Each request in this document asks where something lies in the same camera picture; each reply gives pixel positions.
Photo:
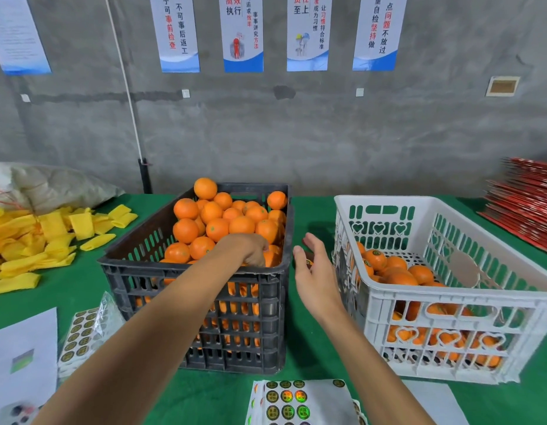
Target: concrete wall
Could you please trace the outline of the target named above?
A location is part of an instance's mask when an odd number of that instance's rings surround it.
[[[236,75],[223,72],[218,0],[194,0],[199,74],[161,72],[149,0],[111,1],[155,192],[209,176],[311,195],[480,195],[501,157],[547,160],[547,0],[408,0],[392,72],[352,71],[360,0],[334,0],[328,71],[298,73],[285,71],[285,0],[264,0],[265,73]],[[0,161],[140,192],[104,0],[29,3],[53,74],[0,70]],[[485,98],[493,75],[521,76],[518,94]]]

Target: forearm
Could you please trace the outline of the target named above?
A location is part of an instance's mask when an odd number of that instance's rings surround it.
[[[217,245],[82,364],[35,424],[142,423],[243,259],[241,248]]]
[[[344,308],[320,322],[339,353],[373,425],[434,425]]]

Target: green tablecloth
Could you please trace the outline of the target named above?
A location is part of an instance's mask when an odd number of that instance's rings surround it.
[[[128,228],[115,229],[114,232],[122,235],[134,228],[172,198],[171,195],[127,194],[113,200],[106,206],[107,209],[122,203],[140,215]],[[441,199],[547,269],[547,254],[475,215],[472,207],[480,202],[452,197]],[[295,241],[300,241],[307,231],[311,231],[324,240],[327,249],[331,250],[334,246],[336,213],[333,198],[295,197],[293,205]],[[58,338],[62,342],[73,314],[96,307],[102,294],[110,289],[96,263],[102,253],[103,249],[78,253],[71,266],[44,271],[36,289],[1,294],[0,328],[57,307]],[[351,386],[348,373],[333,346],[301,303],[292,268],[286,325],[287,361],[283,371],[275,376],[276,380],[339,377]],[[146,423],[241,425],[254,379],[261,377],[179,370]],[[471,425],[547,424],[547,337],[522,372],[521,379],[520,384],[489,386],[451,382],[449,386]]]

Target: white cable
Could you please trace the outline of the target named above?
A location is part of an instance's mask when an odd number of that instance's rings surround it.
[[[114,41],[116,42],[116,49],[118,50],[118,58],[120,59],[120,67],[122,69],[122,76],[124,77],[124,85],[126,87],[126,93],[128,94],[128,104],[130,106],[130,114],[132,115],[133,132],[135,134],[135,142],[137,143],[137,151],[140,154],[140,161],[143,163],[143,155],[141,153],[140,135],[137,132],[137,125],[135,123],[135,114],[133,112],[132,95],[130,94],[130,88],[128,86],[128,78],[126,77],[126,70],[124,68],[124,61],[122,60],[122,52],[120,51],[120,43],[118,43],[118,35],[116,34],[116,27],[114,26],[114,19],[112,18],[112,10],[110,9],[110,2],[106,0],[106,8],[108,9],[108,16],[110,17],[110,25],[112,25],[112,32],[114,34]]]

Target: vertical banner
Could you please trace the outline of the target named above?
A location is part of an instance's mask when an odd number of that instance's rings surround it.
[[[0,0],[0,66],[8,76],[51,73],[27,0]]]
[[[287,0],[287,71],[326,71],[332,0]]]
[[[199,48],[193,0],[150,0],[164,73],[198,73]]]
[[[219,0],[224,71],[262,73],[264,37],[262,0]]]
[[[407,0],[361,0],[352,70],[395,68]]]

